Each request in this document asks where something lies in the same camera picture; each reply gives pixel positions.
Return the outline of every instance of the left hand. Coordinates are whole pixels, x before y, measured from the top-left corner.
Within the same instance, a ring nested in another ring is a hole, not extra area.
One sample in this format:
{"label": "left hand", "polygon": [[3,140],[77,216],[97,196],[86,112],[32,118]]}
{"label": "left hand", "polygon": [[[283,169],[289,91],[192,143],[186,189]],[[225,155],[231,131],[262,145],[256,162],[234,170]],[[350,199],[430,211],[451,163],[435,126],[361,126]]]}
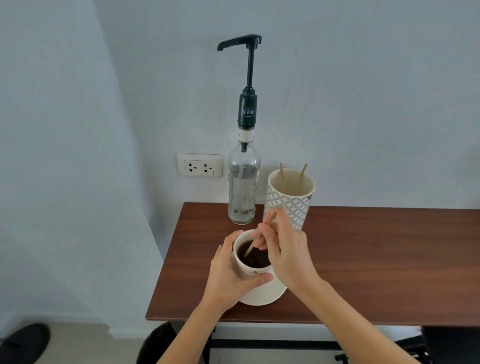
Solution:
{"label": "left hand", "polygon": [[222,315],[232,308],[248,292],[273,280],[271,273],[256,274],[242,280],[232,270],[231,253],[235,239],[243,230],[235,231],[227,236],[216,250],[210,264],[207,286],[205,287],[202,305],[217,310]]}

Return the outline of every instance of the forearm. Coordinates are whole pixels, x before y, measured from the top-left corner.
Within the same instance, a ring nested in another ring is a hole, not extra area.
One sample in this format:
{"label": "forearm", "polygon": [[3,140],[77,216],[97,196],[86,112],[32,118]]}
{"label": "forearm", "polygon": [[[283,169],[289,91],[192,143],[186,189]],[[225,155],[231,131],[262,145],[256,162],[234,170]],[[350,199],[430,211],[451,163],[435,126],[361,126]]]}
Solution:
{"label": "forearm", "polygon": [[220,316],[220,312],[200,303],[157,364],[197,364]]}
{"label": "forearm", "polygon": [[335,336],[353,363],[417,363],[320,278],[298,296]]}

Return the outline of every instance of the hand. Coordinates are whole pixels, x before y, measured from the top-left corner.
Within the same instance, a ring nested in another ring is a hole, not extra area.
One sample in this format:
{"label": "hand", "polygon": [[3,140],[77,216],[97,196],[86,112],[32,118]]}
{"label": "hand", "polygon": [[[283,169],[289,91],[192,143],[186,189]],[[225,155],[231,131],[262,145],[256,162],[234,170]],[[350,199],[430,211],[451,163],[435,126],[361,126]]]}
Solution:
{"label": "hand", "polygon": [[267,282],[273,280],[271,273],[256,274],[249,279],[242,280],[232,270],[231,253],[235,239],[243,230],[235,231],[225,238],[223,246],[216,250],[210,264],[207,286],[201,305],[217,310],[222,315],[232,308],[244,295]]}
{"label": "hand", "polygon": [[[277,222],[269,226],[266,222],[274,212]],[[252,237],[260,232],[264,237],[257,239],[255,246],[261,250],[268,248],[273,270],[288,289],[298,296],[315,284],[319,277],[308,251],[307,235],[293,228],[284,207],[268,211]]]}

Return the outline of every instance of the gray geometric pattern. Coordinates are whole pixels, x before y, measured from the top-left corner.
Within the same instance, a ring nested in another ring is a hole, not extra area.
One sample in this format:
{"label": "gray geometric pattern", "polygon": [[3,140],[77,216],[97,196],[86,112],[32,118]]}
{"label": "gray geometric pattern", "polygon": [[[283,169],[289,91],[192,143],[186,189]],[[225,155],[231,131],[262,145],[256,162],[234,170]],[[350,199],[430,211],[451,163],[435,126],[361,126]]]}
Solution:
{"label": "gray geometric pattern", "polygon": [[268,210],[277,206],[284,206],[288,213],[288,218],[293,227],[297,230],[301,230],[305,218],[307,217],[308,208],[312,194],[303,198],[293,197],[290,198],[284,194],[279,194],[275,191],[270,184],[267,186],[267,194],[264,207],[264,218]]}

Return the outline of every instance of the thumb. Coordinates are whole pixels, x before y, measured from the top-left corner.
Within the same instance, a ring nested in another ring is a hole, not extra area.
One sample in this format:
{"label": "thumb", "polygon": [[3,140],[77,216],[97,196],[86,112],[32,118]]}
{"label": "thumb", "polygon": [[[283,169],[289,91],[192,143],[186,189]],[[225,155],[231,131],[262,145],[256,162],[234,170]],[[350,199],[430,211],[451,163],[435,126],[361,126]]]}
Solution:
{"label": "thumb", "polygon": [[242,290],[247,294],[254,288],[260,287],[264,285],[265,283],[268,283],[273,280],[273,274],[272,273],[261,273],[261,274],[255,274],[253,277],[250,277],[244,281],[242,281]]}
{"label": "thumb", "polygon": [[263,234],[267,242],[268,260],[271,263],[280,257],[280,246],[278,245],[278,236],[275,231],[267,224],[259,224],[258,230]]}

